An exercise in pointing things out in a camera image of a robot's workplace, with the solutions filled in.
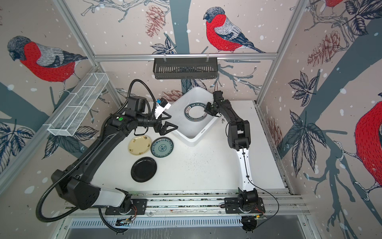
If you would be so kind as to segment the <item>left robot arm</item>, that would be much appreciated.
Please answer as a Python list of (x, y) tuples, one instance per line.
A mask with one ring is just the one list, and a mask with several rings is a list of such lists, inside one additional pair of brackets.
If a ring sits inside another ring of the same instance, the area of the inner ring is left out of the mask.
[(151, 127), (160, 135), (166, 135), (178, 128), (169, 122), (162, 123), (162, 120), (171, 118), (165, 112), (171, 104), (164, 98), (157, 100), (153, 111), (146, 114), (144, 111), (147, 103), (143, 97), (130, 96), (123, 108), (105, 120), (98, 139), (91, 147), (66, 170), (56, 170), (53, 173), (52, 181), (62, 199), (80, 210), (114, 207), (123, 214), (131, 210), (131, 195), (127, 191), (102, 188), (92, 185), (91, 182), (114, 148), (138, 127)]

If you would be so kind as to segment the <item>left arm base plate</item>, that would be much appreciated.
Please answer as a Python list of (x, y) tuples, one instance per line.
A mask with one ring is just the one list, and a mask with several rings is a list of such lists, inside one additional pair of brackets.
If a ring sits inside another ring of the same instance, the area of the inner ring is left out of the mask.
[(119, 207), (108, 206), (105, 214), (108, 216), (144, 215), (147, 202), (147, 199), (128, 199)]

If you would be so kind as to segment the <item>green rim plate front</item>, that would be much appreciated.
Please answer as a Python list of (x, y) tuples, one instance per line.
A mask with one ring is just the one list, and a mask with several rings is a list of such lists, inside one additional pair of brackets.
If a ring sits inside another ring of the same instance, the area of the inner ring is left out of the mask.
[(200, 122), (207, 117), (205, 108), (204, 103), (191, 103), (185, 107), (184, 115), (189, 121)]

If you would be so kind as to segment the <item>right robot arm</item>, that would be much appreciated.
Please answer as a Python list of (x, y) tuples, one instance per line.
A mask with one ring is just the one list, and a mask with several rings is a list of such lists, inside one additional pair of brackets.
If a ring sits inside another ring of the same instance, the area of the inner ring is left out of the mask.
[(259, 203), (259, 196), (252, 179), (249, 162), (250, 123), (238, 116), (228, 100), (208, 102), (205, 112), (214, 117), (221, 114), (227, 120), (225, 132), (228, 145), (236, 151), (240, 168), (238, 207), (244, 213), (249, 213)]

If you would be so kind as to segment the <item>black round plate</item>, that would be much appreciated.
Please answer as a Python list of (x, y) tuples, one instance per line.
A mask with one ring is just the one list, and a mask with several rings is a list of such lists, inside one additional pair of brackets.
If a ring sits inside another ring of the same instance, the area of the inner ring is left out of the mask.
[(138, 183), (144, 183), (154, 177), (157, 172), (157, 163), (151, 157), (138, 159), (131, 168), (131, 177)]

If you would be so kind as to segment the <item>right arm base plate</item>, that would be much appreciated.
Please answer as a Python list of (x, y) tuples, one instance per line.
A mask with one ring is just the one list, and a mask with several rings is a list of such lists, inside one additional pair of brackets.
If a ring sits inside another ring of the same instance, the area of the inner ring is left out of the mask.
[(240, 208), (237, 198), (225, 198), (219, 207), (224, 209), (226, 214), (264, 214), (266, 211), (262, 198), (259, 198), (258, 204), (248, 206), (247, 209)]

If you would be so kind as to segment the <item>cream yellow small plate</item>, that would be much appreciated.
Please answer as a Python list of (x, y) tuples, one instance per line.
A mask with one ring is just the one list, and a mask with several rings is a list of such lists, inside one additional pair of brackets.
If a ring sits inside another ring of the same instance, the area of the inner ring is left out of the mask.
[(133, 155), (142, 155), (150, 150), (152, 140), (147, 135), (140, 135), (133, 138), (128, 144), (128, 150)]

